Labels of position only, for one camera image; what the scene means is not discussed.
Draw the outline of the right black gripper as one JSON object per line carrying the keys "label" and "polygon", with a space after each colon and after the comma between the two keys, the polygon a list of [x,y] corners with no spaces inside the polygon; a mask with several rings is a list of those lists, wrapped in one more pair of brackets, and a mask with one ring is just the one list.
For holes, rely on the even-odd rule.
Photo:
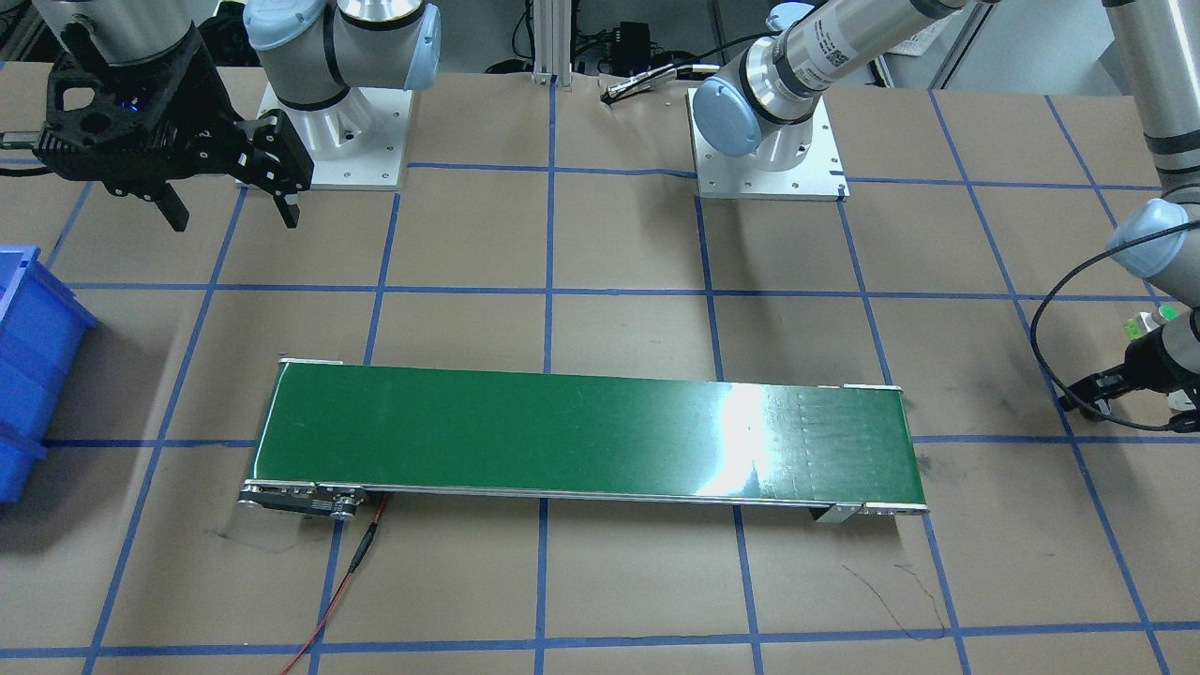
{"label": "right black gripper", "polygon": [[198,26],[128,65],[102,54],[98,24],[68,24],[59,36],[66,50],[52,66],[34,142],[49,171],[150,201],[176,233],[191,217],[169,181],[228,174],[270,195],[287,228],[299,226],[313,159],[286,110],[256,120],[234,110]]}

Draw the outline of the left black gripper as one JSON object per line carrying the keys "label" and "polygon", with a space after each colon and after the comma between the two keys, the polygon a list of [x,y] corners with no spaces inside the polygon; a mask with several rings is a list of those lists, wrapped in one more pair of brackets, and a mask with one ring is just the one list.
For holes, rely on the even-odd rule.
{"label": "left black gripper", "polygon": [[1115,370],[1091,374],[1069,386],[1058,398],[1058,405],[1066,412],[1111,413],[1111,401],[1134,390],[1162,394],[1183,390],[1196,407],[1198,383],[1196,319],[1172,319],[1133,341]]}

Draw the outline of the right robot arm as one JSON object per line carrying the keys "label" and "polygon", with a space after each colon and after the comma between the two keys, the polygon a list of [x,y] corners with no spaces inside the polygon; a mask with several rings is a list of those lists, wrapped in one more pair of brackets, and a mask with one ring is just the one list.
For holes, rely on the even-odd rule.
{"label": "right robot arm", "polygon": [[442,16],[428,1],[248,1],[239,20],[268,77],[235,110],[202,29],[172,1],[37,1],[62,55],[42,129],[2,148],[41,171],[152,203],[184,231],[174,183],[229,175],[296,227],[308,189],[398,189],[414,94],[430,89]]}

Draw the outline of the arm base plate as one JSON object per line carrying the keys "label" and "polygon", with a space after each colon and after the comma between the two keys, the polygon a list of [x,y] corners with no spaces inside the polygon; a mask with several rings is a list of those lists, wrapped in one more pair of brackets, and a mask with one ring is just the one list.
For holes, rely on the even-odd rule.
{"label": "arm base plate", "polygon": [[722,201],[844,201],[848,180],[824,98],[812,118],[773,132],[746,157],[728,157],[704,141],[695,120],[695,91],[686,94],[697,193]]}
{"label": "arm base plate", "polygon": [[328,110],[289,110],[314,161],[311,189],[401,189],[416,95],[353,88]]}

